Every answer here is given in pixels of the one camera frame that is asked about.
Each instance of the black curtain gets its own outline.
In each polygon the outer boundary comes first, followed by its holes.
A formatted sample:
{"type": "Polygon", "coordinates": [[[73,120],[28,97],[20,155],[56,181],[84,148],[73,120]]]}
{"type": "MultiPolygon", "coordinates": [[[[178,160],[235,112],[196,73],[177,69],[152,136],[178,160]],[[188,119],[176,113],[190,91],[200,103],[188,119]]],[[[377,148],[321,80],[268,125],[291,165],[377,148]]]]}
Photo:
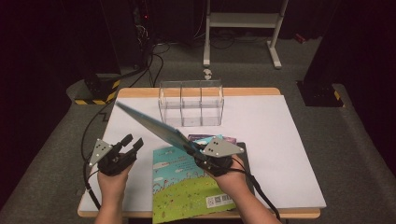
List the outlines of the black curtain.
{"type": "Polygon", "coordinates": [[[396,175],[394,8],[392,0],[340,0],[304,82],[344,84],[353,104],[347,106],[396,175]]]}
{"type": "Polygon", "coordinates": [[[71,105],[81,77],[59,30],[58,1],[2,1],[0,208],[71,105]]]}
{"type": "Polygon", "coordinates": [[[305,39],[324,36],[338,0],[289,0],[279,38],[305,39]]]}

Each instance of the wooden table edge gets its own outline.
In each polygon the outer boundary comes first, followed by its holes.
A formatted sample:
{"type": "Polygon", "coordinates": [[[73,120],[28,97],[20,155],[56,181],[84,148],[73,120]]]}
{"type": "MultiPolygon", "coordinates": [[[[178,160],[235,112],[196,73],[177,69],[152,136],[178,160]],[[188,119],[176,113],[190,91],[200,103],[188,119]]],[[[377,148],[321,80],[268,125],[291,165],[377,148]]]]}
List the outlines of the wooden table edge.
{"type": "MultiPolygon", "coordinates": [[[[249,87],[249,88],[223,88],[225,96],[244,95],[280,95],[280,90],[273,87],[249,87]]],[[[158,97],[159,88],[123,88],[119,90],[117,97],[158,97]]]]}
{"type": "MultiPolygon", "coordinates": [[[[320,209],[319,208],[283,208],[279,209],[279,214],[281,218],[301,218],[301,219],[314,219],[320,216],[320,209]]],[[[82,212],[78,210],[78,215],[80,217],[96,217],[98,214],[97,211],[90,211],[90,212],[82,212]]],[[[122,212],[124,217],[128,218],[152,218],[152,212],[122,212]]],[[[233,219],[233,218],[240,218],[239,213],[234,211],[226,211],[226,212],[217,212],[207,215],[202,215],[198,217],[193,217],[198,219],[233,219]]]]}

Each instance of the gray floor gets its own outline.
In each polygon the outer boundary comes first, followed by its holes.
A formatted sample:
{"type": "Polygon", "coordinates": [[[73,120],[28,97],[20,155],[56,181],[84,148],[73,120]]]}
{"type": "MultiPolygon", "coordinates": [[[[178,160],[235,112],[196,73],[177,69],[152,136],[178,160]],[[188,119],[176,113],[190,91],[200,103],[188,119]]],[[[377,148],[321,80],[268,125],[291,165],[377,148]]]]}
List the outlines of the gray floor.
{"type": "MultiPolygon", "coordinates": [[[[224,87],[276,87],[285,95],[328,205],[317,219],[290,223],[396,223],[395,177],[364,131],[344,87],[334,85],[345,107],[306,107],[295,84],[304,78],[319,41],[301,45],[294,40],[278,40],[281,70],[274,69],[263,41],[236,41],[227,49],[212,48],[212,78],[221,78],[224,87]]],[[[212,44],[221,47],[228,43],[212,44]]],[[[203,47],[162,45],[155,52],[164,60],[159,80],[204,79],[203,47]]],[[[154,57],[153,75],[160,64],[154,57]]],[[[137,76],[124,79],[120,87],[135,80],[137,76]]],[[[68,89],[71,99],[81,84],[68,89]]],[[[149,87],[149,75],[134,86],[149,87]]],[[[107,117],[111,107],[105,109],[107,117]]],[[[93,219],[77,214],[84,191],[80,143],[88,123],[101,108],[71,105],[2,209],[0,223],[93,223],[93,219]]],[[[104,133],[102,117],[97,117],[87,131],[85,155],[104,133]]]]}

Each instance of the dark background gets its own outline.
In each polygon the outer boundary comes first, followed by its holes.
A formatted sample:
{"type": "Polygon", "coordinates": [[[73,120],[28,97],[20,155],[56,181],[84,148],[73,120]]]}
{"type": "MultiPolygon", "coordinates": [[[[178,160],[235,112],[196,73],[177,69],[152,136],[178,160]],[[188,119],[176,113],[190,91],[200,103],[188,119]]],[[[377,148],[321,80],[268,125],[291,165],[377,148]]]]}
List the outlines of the dark background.
{"type": "MultiPolygon", "coordinates": [[[[179,27],[188,30],[188,35],[177,36],[188,39],[196,31],[196,27],[191,29],[189,25],[200,20],[202,3],[197,3],[197,0],[179,1],[186,2],[182,5],[185,8],[180,10],[191,10],[193,15],[179,27]]],[[[157,0],[150,1],[153,11],[158,12],[156,2],[160,4],[157,0]]],[[[214,3],[214,10],[254,12],[259,6],[265,6],[269,11],[280,8],[276,0],[255,0],[251,4],[230,0],[224,6],[219,2],[214,3]]],[[[279,37],[293,38],[300,34],[309,39],[326,34],[324,38],[331,41],[324,41],[327,44],[319,46],[319,50],[327,52],[327,57],[316,57],[314,63],[329,63],[316,76],[331,77],[332,81],[346,86],[368,134],[396,174],[396,119],[393,117],[396,101],[392,99],[396,84],[396,47],[392,38],[396,31],[393,25],[395,16],[391,12],[395,4],[390,0],[342,1],[329,27],[337,3],[334,0],[290,1],[279,37]]],[[[36,153],[67,112],[71,104],[66,95],[67,87],[83,76],[70,53],[68,35],[60,25],[64,16],[61,1],[2,1],[0,10],[1,134],[4,136],[0,169],[5,180],[2,181],[0,205],[3,206],[36,153]]],[[[163,15],[166,10],[164,8],[152,17],[159,35],[173,33],[155,17],[166,18],[163,15]]],[[[103,39],[95,36],[92,41],[103,39]]]]}

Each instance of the metal stand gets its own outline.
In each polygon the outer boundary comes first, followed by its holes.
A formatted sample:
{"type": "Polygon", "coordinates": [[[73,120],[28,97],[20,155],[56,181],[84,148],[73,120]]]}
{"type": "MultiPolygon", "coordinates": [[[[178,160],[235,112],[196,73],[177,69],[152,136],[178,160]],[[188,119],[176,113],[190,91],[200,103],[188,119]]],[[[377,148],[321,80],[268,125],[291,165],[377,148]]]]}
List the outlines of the metal stand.
{"type": "Polygon", "coordinates": [[[274,67],[282,67],[277,56],[275,44],[279,30],[285,16],[286,7],[289,0],[283,0],[279,13],[211,13],[210,0],[207,0],[206,9],[206,31],[204,48],[204,67],[210,65],[210,28],[211,27],[249,27],[249,28],[273,28],[274,34],[271,40],[267,41],[274,67]]]}

